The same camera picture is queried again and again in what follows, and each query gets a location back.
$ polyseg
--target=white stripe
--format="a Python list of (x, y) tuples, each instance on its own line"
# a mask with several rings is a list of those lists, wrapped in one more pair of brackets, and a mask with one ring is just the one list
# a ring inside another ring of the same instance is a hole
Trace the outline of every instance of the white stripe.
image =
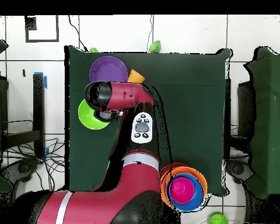
[(70, 191), (68, 191), (68, 193), (65, 194), (58, 210), (56, 224), (63, 224), (65, 210), (67, 209), (68, 201), (71, 198), (71, 196), (72, 193)]
[(157, 171), (159, 171), (159, 161), (150, 155), (146, 155), (143, 153), (133, 153), (127, 155), (125, 158), (123, 158), (123, 160), (124, 160), (124, 167), (132, 163), (141, 162), (143, 164), (150, 165), (154, 167)]

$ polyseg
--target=blue bowl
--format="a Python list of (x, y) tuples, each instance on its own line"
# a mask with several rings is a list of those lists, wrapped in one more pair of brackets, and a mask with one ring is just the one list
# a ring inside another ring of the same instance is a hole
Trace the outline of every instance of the blue bowl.
[[(194, 195), (193, 195), (192, 199), (185, 204), (179, 204), (176, 201), (174, 201), (169, 193), (170, 182), (173, 182), (174, 180), (176, 180), (177, 178), (180, 178), (180, 177), (189, 179), (194, 185)], [(193, 211), (194, 209), (197, 209), (203, 201), (203, 196), (204, 196), (203, 187), (202, 187), (201, 183), (199, 182), (199, 180), (197, 178), (195, 178), (193, 175), (190, 175), (187, 173), (180, 173), (180, 174), (175, 175), (172, 178), (172, 180), (168, 181), (168, 183), (166, 185), (166, 197), (170, 201), (170, 203), (173, 206), (175, 206), (179, 211), (189, 212), (189, 211)]]

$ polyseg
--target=orange bowl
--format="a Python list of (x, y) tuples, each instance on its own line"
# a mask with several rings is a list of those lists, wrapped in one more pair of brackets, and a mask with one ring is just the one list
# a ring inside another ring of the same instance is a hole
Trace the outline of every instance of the orange bowl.
[(169, 200), (166, 197), (166, 186), (167, 186), (167, 183), (169, 182), (169, 180), (171, 179), (171, 176), (173, 177), (180, 173), (187, 173), (187, 174), (190, 174), (190, 175), (196, 177), (203, 187), (204, 198), (207, 195), (207, 189), (208, 189), (207, 180), (199, 171), (197, 171), (196, 169), (193, 169), (191, 167), (187, 167), (186, 165), (184, 165), (182, 163), (173, 163), (171, 165), (164, 167), (161, 170), (161, 188), (160, 188), (162, 200), (164, 201), (164, 203), (166, 205), (168, 205), (171, 208), (174, 208), (174, 206), (169, 202)]

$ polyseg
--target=green plate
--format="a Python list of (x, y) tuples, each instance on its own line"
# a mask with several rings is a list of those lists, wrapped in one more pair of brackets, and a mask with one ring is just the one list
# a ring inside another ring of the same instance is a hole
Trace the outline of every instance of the green plate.
[(78, 108), (80, 122), (88, 129), (100, 130), (109, 125), (109, 122), (101, 122), (94, 117), (95, 111), (88, 106), (86, 100), (82, 100)]

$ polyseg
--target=pink cup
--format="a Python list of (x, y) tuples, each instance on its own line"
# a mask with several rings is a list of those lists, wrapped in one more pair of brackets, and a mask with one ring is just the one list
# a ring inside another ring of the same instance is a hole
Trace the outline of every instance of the pink cup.
[(177, 178), (170, 186), (170, 195), (178, 204), (186, 204), (194, 196), (194, 185), (187, 178)]

